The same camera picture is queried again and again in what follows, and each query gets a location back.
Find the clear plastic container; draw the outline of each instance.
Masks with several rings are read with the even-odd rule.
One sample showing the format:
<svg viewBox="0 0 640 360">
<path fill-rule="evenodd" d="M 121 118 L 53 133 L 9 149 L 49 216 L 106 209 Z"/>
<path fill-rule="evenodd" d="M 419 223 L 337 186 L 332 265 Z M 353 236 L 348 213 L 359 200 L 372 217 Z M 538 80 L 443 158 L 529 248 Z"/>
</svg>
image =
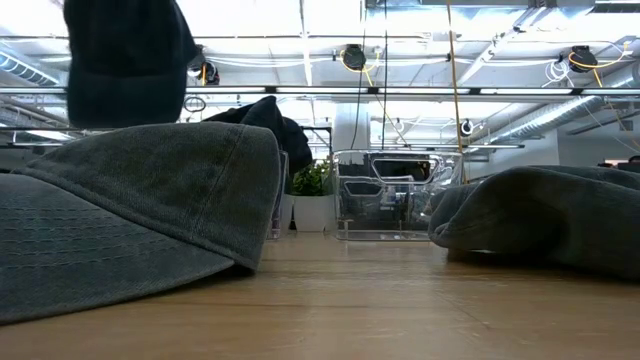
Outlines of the clear plastic container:
<svg viewBox="0 0 640 360">
<path fill-rule="evenodd" d="M 430 198 L 463 181 L 453 152 L 341 151 L 334 167 L 340 240 L 428 241 Z"/>
<path fill-rule="evenodd" d="M 284 196 L 285 182 L 289 175 L 289 154 L 280 151 L 280 183 L 278 184 L 278 196 L 271 215 L 271 230 L 267 240 L 279 239 L 281 236 L 280 220 L 282 219 L 282 198 Z"/>
</svg>

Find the wood grain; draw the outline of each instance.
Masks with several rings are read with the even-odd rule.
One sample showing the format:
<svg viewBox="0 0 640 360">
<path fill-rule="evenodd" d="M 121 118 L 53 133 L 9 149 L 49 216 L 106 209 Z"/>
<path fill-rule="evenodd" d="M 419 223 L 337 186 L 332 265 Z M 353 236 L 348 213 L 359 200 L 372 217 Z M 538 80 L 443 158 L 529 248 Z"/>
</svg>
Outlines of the wood grain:
<svg viewBox="0 0 640 360">
<path fill-rule="evenodd" d="M 254 277 L 0 328 L 0 359 L 633 359 L 639 338 L 632 284 L 308 234 Z"/>
</svg>

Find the black cable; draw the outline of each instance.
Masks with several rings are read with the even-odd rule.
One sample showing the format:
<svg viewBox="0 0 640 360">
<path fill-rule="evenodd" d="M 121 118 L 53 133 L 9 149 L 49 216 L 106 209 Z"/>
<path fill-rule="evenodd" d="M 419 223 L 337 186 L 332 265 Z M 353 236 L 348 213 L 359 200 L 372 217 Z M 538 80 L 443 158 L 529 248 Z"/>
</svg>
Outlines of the black cable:
<svg viewBox="0 0 640 360">
<path fill-rule="evenodd" d="M 182 107 L 191 113 L 187 118 L 187 122 L 190 122 L 195 113 L 203 112 L 207 108 L 207 102 L 199 96 L 187 96 Z"/>
<path fill-rule="evenodd" d="M 382 150 L 384 150 L 384 132 L 387 125 L 387 80 L 389 77 L 389 33 L 387 21 L 387 0 L 384 0 L 384 105 L 382 106 Z"/>
<path fill-rule="evenodd" d="M 365 51 L 364 44 L 365 44 L 365 40 L 367 39 L 367 7 L 363 6 L 362 8 L 364 9 L 364 32 L 362 33 L 362 53 L 364 53 Z M 355 145 L 356 137 L 358 136 L 358 122 L 360 120 L 360 96 L 362 94 L 362 73 L 363 72 L 364 71 L 360 71 L 360 81 L 358 82 L 358 105 L 356 107 L 356 128 L 353 131 L 353 140 L 351 140 L 351 147 L 349 148 L 350 150 L 353 150 L 353 145 Z"/>
</svg>

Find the black hat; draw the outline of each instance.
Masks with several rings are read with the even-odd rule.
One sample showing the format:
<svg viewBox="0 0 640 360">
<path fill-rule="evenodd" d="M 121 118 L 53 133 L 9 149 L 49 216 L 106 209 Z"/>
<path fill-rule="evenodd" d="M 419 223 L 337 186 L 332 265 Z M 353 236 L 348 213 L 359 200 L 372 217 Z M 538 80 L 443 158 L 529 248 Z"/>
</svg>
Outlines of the black hat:
<svg viewBox="0 0 640 360">
<path fill-rule="evenodd" d="M 76 127 L 172 123 L 200 54 L 173 0 L 67 0 L 69 120 Z"/>
<path fill-rule="evenodd" d="M 0 324 L 256 270 L 280 163 L 273 134 L 137 126 L 0 174 Z"/>
</svg>

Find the yellow cable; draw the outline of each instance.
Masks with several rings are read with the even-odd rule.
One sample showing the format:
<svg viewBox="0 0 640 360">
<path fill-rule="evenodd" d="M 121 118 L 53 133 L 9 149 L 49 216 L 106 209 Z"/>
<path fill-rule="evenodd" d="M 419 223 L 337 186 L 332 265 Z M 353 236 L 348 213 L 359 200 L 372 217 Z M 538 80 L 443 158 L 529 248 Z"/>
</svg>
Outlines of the yellow cable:
<svg viewBox="0 0 640 360">
<path fill-rule="evenodd" d="M 351 72 L 355 72 L 355 73 L 364 73 L 367 76 L 367 81 L 369 82 L 369 86 L 373 87 L 373 81 L 371 81 L 371 75 L 369 75 L 369 71 L 373 70 L 374 68 L 376 68 L 379 64 L 380 61 L 380 54 L 376 54 L 376 63 L 371 65 L 370 68 L 368 69 L 362 69 L 360 71 L 357 70 L 351 70 L 349 69 L 349 67 L 347 66 L 347 64 L 344 63 L 344 50 L 342 50 L 340 52 L 340 62 L 342 62 L 342 65 L 345 67 L 345 69 L 351 71 Z M 393 128 L 396 130 L 396 133 L 398 133 L 398 135 L 400 136 L 400 138 L 402 139 L 402 141 L 404 142 L 405 145 L 409 145 L 409 143 L 407 143 L 407 140 L 405 140 L 404 136 L 402 136 L 402 133 L 400 133 L 400 131 L 398 131 L 398 128 L 396 127 L 396 125 L 393 123 L 393 120 L 391 120 L 391 116 L 389 116 L 389 114 L 384 110 L 384 105 L 382 104 L 382 101 L 380 101 L 380 99 L 378 98 L 378 95 L 376 95 L 376 100 L 378 100 L 378 104 L 380 104 L 380 106 L 382 107 L 382 111 L 384 112 L 383 116 L 386 116 L 387 119 L 389 119 L 389 123 L 391 124 L 391 126 L 393 126 Z"/>
<path fill-rule="evenodd" d="M 595 75 L 596 81 L 598 82 L 598 85 L 600 85 L 600 87 L 604 87 L 604 86 L 602 86 L 602 81 L 600 80 L 600 75 L 598 75 L 598 70 L 593 69 L 593 75 Z"/>
<path fill-rule="evenodd" d="M 604 87 L 604 86 L 602 86 L 602 81 L 600 80 L 600 75 L 598 75 L 598 71 L 596 69 L 593 69 L 593 75 L 596 77 L 596 81 L 598 81 L 598 85 L 600 85 L 601 88 Z M 620 116 L 618 115 L 618 111 L 616 110 L 616 108 L 614 108 L 613 104 L 611 104 L 609 101 L 607 101 L 607 104 L 609 105 L 611 110 L 613 110 L 613 114 L 616 116 L 616 120 L 618 120 L 618 124 L 620 124 L 620 128 L 623 129 L 625 132 L 628 132 L 627 128 L 622 123 L 622 119 L 620 119 Z M 631 139 L 631 142 L 638 149 L 640 149 L 640 144 L 638 144 L 638 142 L 635 141 L 635 139 L 633 138 L 633 136 L 631 134 L 629 135 L 629 138 Z"/>
<path fill-rule="evenodd" d="M 451 51 L 451 71 L 453 75 L 453 100 L 456 107 L 456 126 L 458 135 L 458 151 L 462 154 L 462 134 L 460 134 L 460 107 L 458 105 L 458 77 L 456 75 L 456 54 L 453 46 L 453 24 L 451 20 L 451 0 L 447 0 L 447 15 L 449 17 L 449 47 Z"/>
<path fill-rule="evenodd" d="M 583 68 L 587 68 L 587 69 L 602 69 L 602 68 L 605 68 L 605 67 L 607 67 L 607 66 L 611 66 L 611 65 L 614 65 L 614 64 L 619 63 L 619 62 L 620 62 L 620 60 L 622 60 L 622 58 L 624 57 L 624 55 L 625 55 L 625 53 L 624 53 L 624 52 L 625 52 L 626 50 L 627 50 L 627 44 L 625 44 L 625 45 L 624 45 L 624 50 L 622 51 L 622 54 L 620 54 L 620 57 L 618 58 L 618 60 L 616 60 L 616 61 L 612 61 L 612 62 L 609 62 L 609 63 L 606 63 L 606 64 L 603 64 L 603 65 L 587 65 L 587 64 L 579 63 L 579 62 L 577 62 L 577 61 L 573 60 L 573 55 L 575 55 L 575 54 L 576 54 L 576 53 L 574 53 L 574 52 L 572 52 L 571 54 L 569 54 L 569 61 L 571 61 L 572 63 L 574 63 L 574 64 L 576 64 L 576 65 L 578 65 L 578 66 L 582 66 Z"/>
</svg>

